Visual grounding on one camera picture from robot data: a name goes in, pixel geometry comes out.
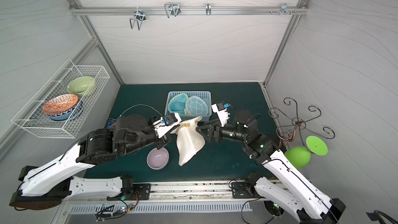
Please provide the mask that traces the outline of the cream mesh laundry bag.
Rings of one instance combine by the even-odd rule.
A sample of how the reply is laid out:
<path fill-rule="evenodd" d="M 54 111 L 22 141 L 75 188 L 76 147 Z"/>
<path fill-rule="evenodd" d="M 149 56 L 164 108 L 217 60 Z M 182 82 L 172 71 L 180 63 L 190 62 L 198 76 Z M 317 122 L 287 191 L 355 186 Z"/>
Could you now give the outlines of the cream mesh laundry bag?
<path fill-rule="evenodd" d="M 202 117 L 195 117 L 182 121 L 179 127 L 172 132 L 177 135 L 176 145 L 179 152 L 179 166 L 190 161 L 204 146 L 204 137 L 196 131 Z"/>

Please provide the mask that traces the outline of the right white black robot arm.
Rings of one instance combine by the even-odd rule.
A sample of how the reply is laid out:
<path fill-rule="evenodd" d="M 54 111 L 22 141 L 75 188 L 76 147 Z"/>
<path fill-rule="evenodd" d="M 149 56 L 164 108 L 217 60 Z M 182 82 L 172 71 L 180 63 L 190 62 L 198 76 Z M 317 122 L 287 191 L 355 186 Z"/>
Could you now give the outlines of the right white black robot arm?
<path fill-rule="evenodd" d="M 259 132 L 256 117 L 247 110 L 235 114 L 234 123 L 210 121 L 196 128 L 206 141 L 221 139 L 240 142 L 243 151 L 256 164 L 275 175 L 285 188 L 271 183 L 265 176 L 252 173 L 245 180 L 253 198 L 266 198 L 281 207 L 301 224 L 337 224 L 345 204 L 330 198 L 315 187 L 292 163 L 273 140 Z"/>

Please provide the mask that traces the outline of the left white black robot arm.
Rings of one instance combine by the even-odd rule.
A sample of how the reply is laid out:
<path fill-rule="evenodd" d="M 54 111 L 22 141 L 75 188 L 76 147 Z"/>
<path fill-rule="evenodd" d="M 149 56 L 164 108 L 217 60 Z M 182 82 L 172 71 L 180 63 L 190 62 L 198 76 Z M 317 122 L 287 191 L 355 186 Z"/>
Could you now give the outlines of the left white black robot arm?
<path fill-rule="evenodd" d="M 87 179 L 78 177 L 77 173 L 150 145 L 160 149 L 171 140 L 171 133 L 180 123 L 177 113 L 150 120 L 139 114 L 120 116 L 113 129 L 86 134 L 49 163 L 41 167 L 25 166 L 19 176 L 21 185 L 9 205 L 18 210 L 43 210 L 70 199 L 134 199 L 137 189 L 131 176 Z"/>

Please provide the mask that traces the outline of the teal mesh laundry bag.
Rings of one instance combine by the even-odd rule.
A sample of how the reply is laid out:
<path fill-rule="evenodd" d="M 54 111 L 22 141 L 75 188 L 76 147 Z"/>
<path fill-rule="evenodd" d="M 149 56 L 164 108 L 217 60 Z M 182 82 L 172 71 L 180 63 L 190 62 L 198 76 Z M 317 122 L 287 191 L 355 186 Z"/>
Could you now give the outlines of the teal mesh laundry bag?
<path fill-rule="evenodd" d="M 170 113 L 178 113 L 180 116 L 206 116 L 209 108 L 206 102 L 198 96 L 188 96 L 180 93 L 173 96 L 167 106 Z"/>

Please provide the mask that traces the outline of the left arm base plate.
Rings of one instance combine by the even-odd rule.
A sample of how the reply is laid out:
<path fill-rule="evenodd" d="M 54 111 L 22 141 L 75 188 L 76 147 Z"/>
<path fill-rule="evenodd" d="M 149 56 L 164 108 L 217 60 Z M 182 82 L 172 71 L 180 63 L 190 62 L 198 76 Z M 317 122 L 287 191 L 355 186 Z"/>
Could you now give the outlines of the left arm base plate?
<path fill-rule="evenodd" d="M 139 201 L 148 200 L 151 184 L 132 184 L 121 188 L 121 192 L 115 197 L 107 197 L 107 201 Z"/>

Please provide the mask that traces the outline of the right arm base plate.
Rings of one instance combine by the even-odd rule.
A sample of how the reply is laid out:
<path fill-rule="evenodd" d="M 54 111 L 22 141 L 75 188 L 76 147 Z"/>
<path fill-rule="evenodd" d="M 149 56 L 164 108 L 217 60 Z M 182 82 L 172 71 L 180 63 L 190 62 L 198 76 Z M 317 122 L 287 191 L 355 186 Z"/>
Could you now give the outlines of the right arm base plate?
<path fill-rule="evenodd" d="M 229 182 L 229 188 L 232 191 L 233 199 L 254 199 L 259 197 L 254 189 L 245 182 L 232 180 Z"/>

